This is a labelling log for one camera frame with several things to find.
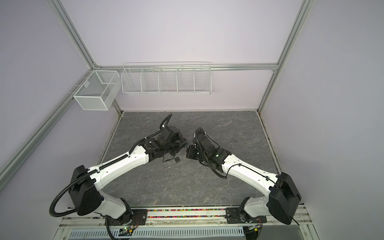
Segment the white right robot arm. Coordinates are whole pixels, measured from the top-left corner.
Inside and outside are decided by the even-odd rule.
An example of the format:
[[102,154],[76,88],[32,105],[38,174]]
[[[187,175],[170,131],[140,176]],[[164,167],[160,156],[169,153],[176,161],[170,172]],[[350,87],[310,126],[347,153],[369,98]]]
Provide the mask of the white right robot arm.
[[196,129],[187,158],[199,161],[222,179],[236,177],[262,193],[262,197],[244,198],[236,210],[236,221],[252,223],[259,217],[272,216],[285,225],[294,222],[302,197],[290,175],[258,169],[230,151],[215,147],[215,141],[202,128]]

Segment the small black padlock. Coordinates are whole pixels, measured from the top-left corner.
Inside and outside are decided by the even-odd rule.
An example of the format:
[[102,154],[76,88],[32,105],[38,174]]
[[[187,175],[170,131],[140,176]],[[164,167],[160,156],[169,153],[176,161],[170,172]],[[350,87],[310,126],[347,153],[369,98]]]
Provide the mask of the small black padlock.
[[183,159],[182,156],[177,156],[177,157],[174,158],[176,163],[179,163],[182,159]]

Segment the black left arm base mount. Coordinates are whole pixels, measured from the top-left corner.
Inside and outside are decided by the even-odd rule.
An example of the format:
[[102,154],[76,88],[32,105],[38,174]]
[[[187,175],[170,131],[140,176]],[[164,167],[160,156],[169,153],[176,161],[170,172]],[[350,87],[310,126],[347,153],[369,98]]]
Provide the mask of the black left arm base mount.
[[148,209],[128,210],[118,218],[118,221],[121,225],[143,226],[146,224],[147,215]]

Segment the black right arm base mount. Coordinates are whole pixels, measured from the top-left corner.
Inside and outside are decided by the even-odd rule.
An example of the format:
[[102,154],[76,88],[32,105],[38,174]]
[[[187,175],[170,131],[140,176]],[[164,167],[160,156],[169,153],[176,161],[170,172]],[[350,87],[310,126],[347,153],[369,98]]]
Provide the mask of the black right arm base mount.
[[240,208],[225,208],[226,220],[228,224],[265,224],[267,223],[266,216],[257,216],[255,218],[248,215]]

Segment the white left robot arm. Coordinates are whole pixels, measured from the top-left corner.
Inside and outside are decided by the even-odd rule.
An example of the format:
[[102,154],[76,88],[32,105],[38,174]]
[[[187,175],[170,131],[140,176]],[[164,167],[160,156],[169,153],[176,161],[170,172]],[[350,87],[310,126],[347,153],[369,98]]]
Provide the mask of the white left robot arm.
[[[128,152],[88,169],[85,166],[77,167],[71,182],[52,201],[49,214],[58,218],[72,213],[77,213],[79,216],[96,213],[110,217],[121,224],[130,222],[134,213],[128,202],[123,198],[118,199],[104,193],[103,188],[136,167],[164,158],[167,154],[176,156],[186,146],[187,140],[181,131],[169,125],[171,117],[169,114],[161,122],[157,132],[138,140]],[[57,212],[56,205],[65,193],[70,194],[74,208]]]

